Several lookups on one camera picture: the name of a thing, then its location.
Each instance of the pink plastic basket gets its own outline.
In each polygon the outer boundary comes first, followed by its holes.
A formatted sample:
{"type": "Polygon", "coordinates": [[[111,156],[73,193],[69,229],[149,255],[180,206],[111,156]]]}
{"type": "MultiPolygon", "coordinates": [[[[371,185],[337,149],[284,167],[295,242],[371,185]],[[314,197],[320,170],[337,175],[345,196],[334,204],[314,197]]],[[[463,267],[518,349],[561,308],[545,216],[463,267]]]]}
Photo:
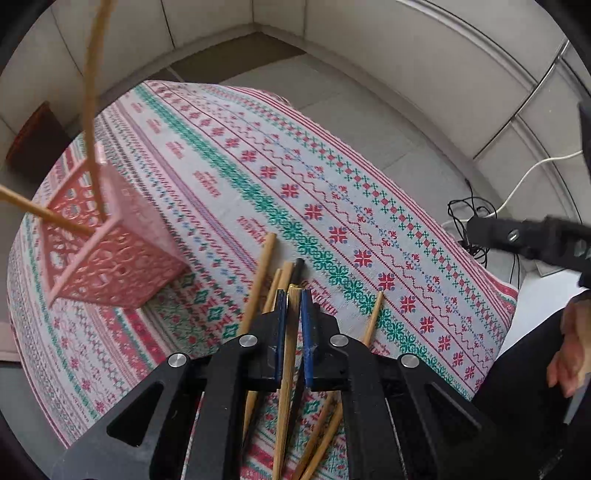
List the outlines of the pink plastic basket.
{"type": "Polygon", "coordinates": [[[48,304],[61,297],[136,309],[186,264],[156,209],[105,161],[100,145],[96,156],[107,221],[100,225],[86,162],[47,206],[96,232],[84,238],[41,221],[48,304]]]}

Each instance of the chopstick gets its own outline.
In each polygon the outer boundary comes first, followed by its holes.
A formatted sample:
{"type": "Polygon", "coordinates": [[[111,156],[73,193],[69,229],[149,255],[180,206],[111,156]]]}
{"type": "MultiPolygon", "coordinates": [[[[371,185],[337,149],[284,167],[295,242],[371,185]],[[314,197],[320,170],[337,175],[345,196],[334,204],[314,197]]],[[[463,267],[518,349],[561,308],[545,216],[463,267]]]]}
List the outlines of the chopstick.
{"type": "MultiPolygon", "coordinates": [[[[279,280],[281,277],[281,269],[277,268],[275,270],[275,276],[273,276],[273,282],[271,282],[271,288],[269,288],[269,293],[267,294],[267,300],[265,301],[265,306],[262,310],[263,313],[269,313],[273,306],[275,305],[275,297],[277,296],[277,288],[279,286],[279,280]]],[[[252,413],[255,410],[256,399],[258,397],[258,392],[249,391],[246,395],[246,406],[244,408],[244,426],[242,428],[242,441],[244,442],[246,439],[246,434],[248,433],[248,426],[251,423],[252,413]]]]}
{"type": "Polygon", "coordinates": [[[281,379],[281,388],[279,390],[279,413],[277,417],[277,435],[275,437],[272,480],[279,480],[281,478],[283,458],[285,456],[287,422],[290,413],[291,384],[294,378],[297,332],[300,322],[300,300],[301,288],[290,287],[287,292],[287,327],[285,328],[283,378],[281,379]]]}
{"type": "Polygon", "coordinates": [[[92,181],[92,190],[101,221],[106,222],[105,202],[100,190],[99,165],[95,154],[95,115],[96,115],[96,78],[102,59],[105,31],[109,17],[115,7],[115,0],[102,0],[96,13],[90,32],[90,41],[86,52],[84,69],[84,104],[82,110],[82,127],[85,131],[86,167],[92,181]]]}
{"type": "Polygon", "coordinates": [[[242,314],[242,321],[238,327],[237,336],[248,333],[251,329],[252,319],[255,316],[256,308],[258,307],[259,296],[261,295],[262,284],[267,276],[267,270],[269,269],[269,263],[271,262],[271,256],[273,255],[273,248],[275,247],[276,234],[269,232],[265,238],[265,243],[262,247],[262,254],[259,259],[258,265],[256,266],[255,278],[252,280],[250,292],[248,293],[248,300],[244,307],[244,313],[242,314]]]}
{"type": "MultiPolygon", "coordinates": [[[[365,328],[365,334],[363,336],[363,344],[367,347],[369,347],[371,343],[371,339],[374,334],[375,325],[378,321],[379,310],[382,306],[383,299],[384,294],[383,292],[379,291],[378,296],[375,299],[374,309],[369,319],[369,323],[365,328]]],[[[330,403],[332,402],[334,395],[334,392],[329,392],[329,395],[326,397],[326,400],[324,401],[324,405],[322,407],[322,411],[320,412],[320,415],[318,417],[318,422],[314,426],[314,429],[312,430],[312,435],[308,440],[308,444],[306,444],[304,453],[302,454],[298,465],[295,467],[295,470],[291,475],[291,480],[310,480],[312,478],[314,472],[316,471],[316,468],[318,468],[318,465],[324,458],[324,454],[326,453],[326,450],[328,450],[330,442],[332,442],[333,437],[338,431],[340,422],[343,419],[343,405],[341,402],[338,403],[335,413],[333,417],[330,419],[330,423],[326,430],[326,433],[324,434],[324,437],[322,438],[322,441],[320,442],[320,445],[318,446],[318,449],[316,450],[314,456],[312,456],[310,464],[306,468],[306,463],[310,459],[312,452],[314,452],[314,447],[316,446],[316,442],[318,442],[318,438],[320,437],[320,431],[322,430],[324,422],[326,421],[326,417],[329,414],[330,403]]]]}
{"type": "MultiPolygon", "coordinates": [[[[274,286],[274,283],[271,285],[269,289],[269,295],[267,296],[267,301],[265,302],[265,308],[263,313],[270,312],[275,304],[275,297],[277,296],[277,290],[285,290],[289,288],[289,285],[297,284],[301,280],[301,273],[303,270],[304,261],[301,258],[296,259],[295,263],[291,263],[286,261],[283,264],[283,268],[281,270],[281,278],[278,282],[277,286],[274,286]]],[[[246,396],[246,408],[244,412],[244,426],[242,430],[242,450],[244,451],[248,445],[250,444],[250,440],[252,435],[254,434],[255,427],[256,427],[256,418],[260,413],[263,402],[264,402],[264,395],[259,395],[259,392],[248,392],[246,396]]],[[[287,433],[287,439],[289,441],[289,428],[287,433]]]]}
{"type": "Polygon", "coordinates": [[[49,208],[42,207],[29,199],[19,195],[16,192],[13,192],[10,189],[7,189],[4,185],[0,185],[0,199],[6,200],[8,203],[12,203],[13,205],[23,209],[26,212],[32,213],[33,215],[42,218],[46,222],[51,222],[64,230],[68,230],[71,233],[75,233],[76,235],[87,235],[91,236],[95,230],[89,226],[81,225],[80,223],[75,223],[68,220],[61,215],[58,215],[53,210],[49,208]]]}
{"type": "MultiPolygon", "coordinates": [[[[273,293],[272,290],[269,291],[269,295],[268,295],[267,300],[265,302],[265,308],[267,308],[267,305],[268,305],[270,299],[272,299],[272,303],[269,305],[269,308],[272,308],[272,306],[275,304],[275,297],[277,296],[277,290],[287,291],[287,289],[289,288],[289,285],[290,285],[291,272],[293,271],[293,268],[294,268],[294,264],[292,262],[285,261],[285,262],[283,262],[283,266],[280,269],[278,269],[278,270],[281,270],[279,282],[275,288],[275,293],[273,293]]],[[[247,444],[249,425],[250,425],[250,422],[252,421],[253,412],[256,410],[257,398],[259,398],[258,392],[250,391],[246,395],[246,407],[245,407],[245,411],[244,411],[244,426],[242,428],[242,445],[243,445],[243,447],[244,447],[244,445],[247,444]]]]}

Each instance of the screw head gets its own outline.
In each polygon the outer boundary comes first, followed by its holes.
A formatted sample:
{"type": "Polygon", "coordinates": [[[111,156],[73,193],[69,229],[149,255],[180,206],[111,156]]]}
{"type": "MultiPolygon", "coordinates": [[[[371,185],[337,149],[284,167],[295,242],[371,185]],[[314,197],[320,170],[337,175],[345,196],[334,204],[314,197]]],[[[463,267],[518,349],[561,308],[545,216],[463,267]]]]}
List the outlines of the screw head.
{"type": "Polygon", "coordinates": [[[519,230],[512,230],[511,232],[509,232],[509,235],[507,235],[507,240],[509,240],[509,242],[513,243],[516,242],[519,239],[519,230]]]}
{"type": "Polygon", "coordinates": [[[241,346],[255,346],[258,342],[258,338],[254,335],[246,334],[240,337],[239,342],[241,346]]]}
{"type": "Polygon", "coordinates": [[[346,346],[349,343],[349,339],[345,335],[333,335],[330,337],[330,343],[333,346],[346,346]]]}
{"type": "Polygon", "coordinates": [[[187,355],[184,353],[173,353],[168,357],[168,364],[173,368],[182,367],[186,363],[187,355]]]}
{"type": "Polygon", "coordinates": [[[407,353],[406,355],[402,356],[400,363],[402,363],[406,368],[415,368],[418,367],[419,361],[417,356],[407,353]]]}

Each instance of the patterned tablecloth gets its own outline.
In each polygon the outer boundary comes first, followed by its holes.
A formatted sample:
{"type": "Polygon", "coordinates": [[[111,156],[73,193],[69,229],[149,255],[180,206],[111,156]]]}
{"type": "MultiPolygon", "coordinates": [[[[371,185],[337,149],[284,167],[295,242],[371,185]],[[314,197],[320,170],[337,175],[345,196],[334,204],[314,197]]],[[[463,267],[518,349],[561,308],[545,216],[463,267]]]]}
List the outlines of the patterned tablecloth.
{"type": "MultiPolygon", "coordinates": [[[[516,290],[284,99],[149,81],[99,115],[96,130],[108,160],[160,211],[191,270],[137,311],[61,299],[49,308],[38,220],[25,216],[9,259],[9,308],[22,364],[64,444],[170,352],[205,355],[236,334],[268,231],[279,239],[274,264],[303,257],[306,286],[342,332],[362,336],[384,290],[373,349],[416,353],[466,398],[478,390],[511,324],[516,290]]],[[[41,185],[39,202],[84,154],[79,137],[41,185]]],[[[320,397],[306,397],[287,472],[320,397]]],[[[272,395],[244,478],[270,477],[276,414],[272,395]]],[[[318,474],[347,477],[342,431],[318,474]]]]}

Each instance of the black pants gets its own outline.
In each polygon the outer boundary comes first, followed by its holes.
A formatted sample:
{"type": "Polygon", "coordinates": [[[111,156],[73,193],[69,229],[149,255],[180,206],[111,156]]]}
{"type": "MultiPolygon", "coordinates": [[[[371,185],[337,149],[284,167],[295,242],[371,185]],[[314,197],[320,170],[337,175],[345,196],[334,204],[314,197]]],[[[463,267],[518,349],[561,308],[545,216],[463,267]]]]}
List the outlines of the black pants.
{"type": "Polygon", "coordinates": [[[570,400],[548,388],[546,367],[562,345],[562,310],[507,350],[492,366],[473,404],[522,449],[548,480],[591,478],[591,393],[569,426],[570,400]]]}

